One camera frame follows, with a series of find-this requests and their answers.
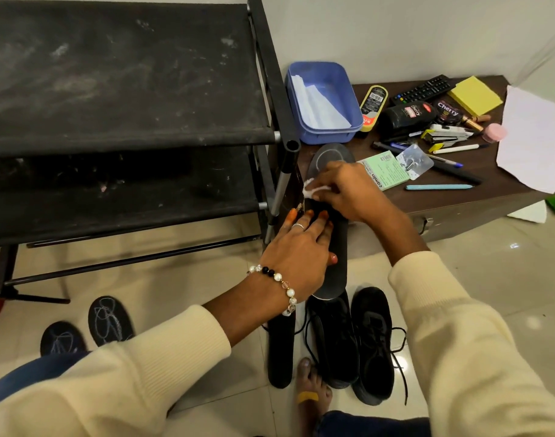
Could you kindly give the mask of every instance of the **sleeve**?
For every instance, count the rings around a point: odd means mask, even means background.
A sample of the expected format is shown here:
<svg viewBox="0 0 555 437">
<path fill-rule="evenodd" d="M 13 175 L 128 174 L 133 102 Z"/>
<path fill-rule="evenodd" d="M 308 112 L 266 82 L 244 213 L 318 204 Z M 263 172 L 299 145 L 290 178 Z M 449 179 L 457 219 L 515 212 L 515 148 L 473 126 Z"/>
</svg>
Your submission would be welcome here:
<svg viewBox="0 0 555 437">
<path fill-rule="evenodd" d="M 555 397 L 500 314 L 471 299 L 437 254 L 405 256 L 389 282 L 434 437 L 555 436 Z"/>
<path fill-rule="evenodd" d="M 172 404 L 230 354 L 213 315 L 189 307 L 3 400 L 0 435 L 158 435 Z"/>
</svg>

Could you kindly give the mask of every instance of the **remote control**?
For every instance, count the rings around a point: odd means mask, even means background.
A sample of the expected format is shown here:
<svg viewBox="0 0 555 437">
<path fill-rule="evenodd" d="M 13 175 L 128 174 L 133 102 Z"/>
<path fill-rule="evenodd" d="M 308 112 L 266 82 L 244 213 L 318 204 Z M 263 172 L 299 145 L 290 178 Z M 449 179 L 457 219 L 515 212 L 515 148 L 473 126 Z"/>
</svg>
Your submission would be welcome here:
<svg viewBox="0 0 555 437">
<path fill-rule="evenodd" d="M 400 105 L 413 101 L 429 101 L 431 98 L 449 92 L 453 87 L 449 78 L 445 75 L 439 75 L 420 86 L 393 96 L 391 102 L 395 105 Z"/>
</svg>

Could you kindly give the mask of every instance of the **wooden table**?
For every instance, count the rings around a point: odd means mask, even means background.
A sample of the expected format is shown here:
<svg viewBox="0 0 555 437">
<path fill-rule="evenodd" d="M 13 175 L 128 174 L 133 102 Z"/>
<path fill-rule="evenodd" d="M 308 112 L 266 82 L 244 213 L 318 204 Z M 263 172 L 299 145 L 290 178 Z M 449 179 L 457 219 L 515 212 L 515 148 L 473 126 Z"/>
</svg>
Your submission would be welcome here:
<svg viewBox="0 0 555 437">
<path fill-rule="evenodd" d="M 505 100 L 508 85 L 506 78 L 503 76 L 487 76 L 480 77 L 480 79 Z M 401 83 L 382 83 L 381 85 L 389 91 L 389 97 L 392 97 L 420 83 L 421 81 L 405 81 Z M 358 84 L 353 86 L 359 102 L 364 98 L 371 85 Z M 503 110 L 504 105 L 492 110 L 490 112 L 491 122 L 501 123 Z M 380 150 L 371 148 L 371 143 L 379 140 L 375 127 L 365 139 L 352 139 L 346 146 L 354 153 L 355 159 L 359 161 L 375 153 L 380 153 Z M 476 142 L 484 141 L 478 136 L 471 138 L 469 143 Z M 301 190 L 301 184 L 298 182 L 306 179 L 308 165 L 319 147 L 303 144 L 298 159 L 300 175 L 297 176 L 297 181 L 292 181 L 296 190 Z M 461 162 L 464 164 L 462 169 L 484 179 L 483 184 L 473 189 L 406 191 L 403 186 L 397 186 L 385 191 L 385 194 L 395 205 L 411 216 L 414 225 L 426 241 L 450 238 L 546 198 L 546 193 L 530 189 L 507 171 L 499 168 L 496 165 L 497 152 L 498 143 L 482 150 L 442 155 L 447 159 Z M 413 183 L 449 184 L 462 182 L 465 181 L 431 169 Z M 362 224 L 355 224 L 349 230 L 349 257 L 361 257 L 380 250 L 380 245 L 367 227 L 362 226 Z"/>
</svg>

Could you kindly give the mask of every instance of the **pink lid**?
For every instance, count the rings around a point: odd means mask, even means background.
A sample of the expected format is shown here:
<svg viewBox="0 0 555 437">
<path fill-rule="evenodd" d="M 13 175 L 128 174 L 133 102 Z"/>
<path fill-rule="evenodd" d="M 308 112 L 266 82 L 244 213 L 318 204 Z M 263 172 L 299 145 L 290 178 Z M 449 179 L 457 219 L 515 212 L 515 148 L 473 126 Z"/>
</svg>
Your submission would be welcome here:
<svg viewBox="0 0 555 437">
<path fill-rule="evenodd" d="M 500 124 L 493 123 L 485 128 L 483 138 L 489 143 L 494 143 L 496 141 L 502 141 L 506 138 L 507 134 L 508 132 L 504 127 Z"/>
</svg>

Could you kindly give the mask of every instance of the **black fabric shelf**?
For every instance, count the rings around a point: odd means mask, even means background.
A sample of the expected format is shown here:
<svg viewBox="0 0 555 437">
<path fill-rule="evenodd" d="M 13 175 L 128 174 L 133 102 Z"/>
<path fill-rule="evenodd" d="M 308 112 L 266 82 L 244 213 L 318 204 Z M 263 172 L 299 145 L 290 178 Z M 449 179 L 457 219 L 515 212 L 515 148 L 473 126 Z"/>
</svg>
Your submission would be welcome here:
<svg viewBox="0 0 555 437">
<path fill-rule="evenodd" d="M 246 147 L 0 159 L 0 245 L 258 208 Z"/>
<path fill-rule="evenodd" d="M 0 157 L 273 142 L 246 5 L 0 0 Z"/>
</svg>

